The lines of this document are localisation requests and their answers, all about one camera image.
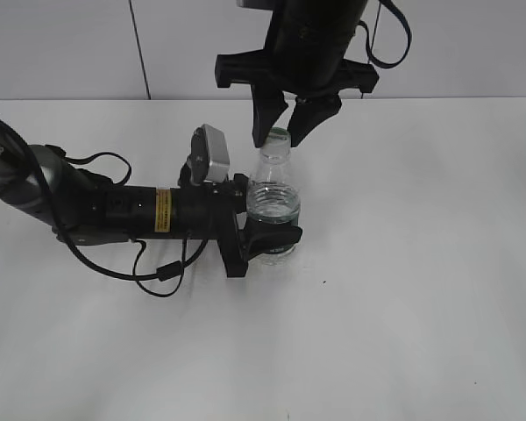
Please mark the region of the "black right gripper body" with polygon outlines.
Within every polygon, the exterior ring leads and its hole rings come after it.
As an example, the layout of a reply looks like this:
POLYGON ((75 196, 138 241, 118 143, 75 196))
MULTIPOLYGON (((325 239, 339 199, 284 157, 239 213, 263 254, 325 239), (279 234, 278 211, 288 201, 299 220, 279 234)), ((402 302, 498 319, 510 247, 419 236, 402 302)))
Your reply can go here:
POLYGON ((215 77, 219 88, 232 84, 263 86, 301 98, 337 94, 344 89, 370 93, 379 75, 370 64, 349 61, 336 49, 260 49, 239 54, 219 54, 215 77))

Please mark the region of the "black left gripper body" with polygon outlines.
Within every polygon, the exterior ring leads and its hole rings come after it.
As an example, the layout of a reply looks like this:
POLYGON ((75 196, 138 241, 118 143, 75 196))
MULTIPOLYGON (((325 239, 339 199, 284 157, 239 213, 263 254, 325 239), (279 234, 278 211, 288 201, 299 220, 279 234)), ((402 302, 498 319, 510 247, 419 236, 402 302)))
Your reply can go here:
POLYGON ((236 173, 231 180, 225 179, 208 187, 211 230, 215 233, 228 278, 243 278, 248 269, 237 219, 238 214, 246 212, 247 183, 246 175, 236 173))

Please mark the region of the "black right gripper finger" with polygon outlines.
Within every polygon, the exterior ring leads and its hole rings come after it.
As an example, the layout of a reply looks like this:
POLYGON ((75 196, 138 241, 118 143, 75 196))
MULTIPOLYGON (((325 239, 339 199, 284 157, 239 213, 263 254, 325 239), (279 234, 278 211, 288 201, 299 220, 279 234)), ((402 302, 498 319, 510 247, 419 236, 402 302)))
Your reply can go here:
POLYGON ((336 116, 341 106, 339 96, 297 97, 293 114, 288 122, 291 146, 299 146, 316 127, 336 116))
POLYGON ((281 114, 288 108, 281 90, 267 85, 252 85, 253 125, 255 147, 263 147, 267 135, 281 114))

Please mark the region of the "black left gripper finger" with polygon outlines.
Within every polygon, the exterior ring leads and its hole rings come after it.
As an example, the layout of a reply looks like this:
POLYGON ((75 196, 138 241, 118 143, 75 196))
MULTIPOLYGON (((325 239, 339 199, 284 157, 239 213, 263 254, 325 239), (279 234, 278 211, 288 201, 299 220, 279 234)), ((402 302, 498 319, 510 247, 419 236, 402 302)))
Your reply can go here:
POLYGON ((290 250, 300 241, 303 230, 291 224, 246 224, 241 233, 241 257, 248 262, 262 254, 290 250))

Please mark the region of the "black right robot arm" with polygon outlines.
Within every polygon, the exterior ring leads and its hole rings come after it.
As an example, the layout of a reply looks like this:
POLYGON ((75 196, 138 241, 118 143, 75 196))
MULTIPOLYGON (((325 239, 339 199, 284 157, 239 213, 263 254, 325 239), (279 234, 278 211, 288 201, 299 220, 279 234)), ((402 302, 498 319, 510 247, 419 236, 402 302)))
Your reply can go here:
POLYGON ((219 54, 218 88, 245 84, 252 93, 252 139, 257 148, 295 96, 288 121, 291 145, 299 146, 342 106, 340 91, 369 93, 379 80, 370 64, 349 61, 345 53, 366 8, 364 1, 240 1, 246 9, 271 11, 264 46, 219 54))

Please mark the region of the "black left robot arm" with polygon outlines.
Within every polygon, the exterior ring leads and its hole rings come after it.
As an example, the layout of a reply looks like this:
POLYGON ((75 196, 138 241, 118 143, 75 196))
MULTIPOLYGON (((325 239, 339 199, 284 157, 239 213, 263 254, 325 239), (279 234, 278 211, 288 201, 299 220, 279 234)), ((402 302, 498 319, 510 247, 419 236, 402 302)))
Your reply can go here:
POLYGON ((176 187, 131 186, 90 172, 53 145, 28 145, 0 119, 0 202, 49 225, 60 242, 84 246, 146 239, 215 241, 229 277, 246 274, 251 259, 296 244, 295 223, 247 220, 248 179, 230 175, 224 134, 198 127, 176 187))

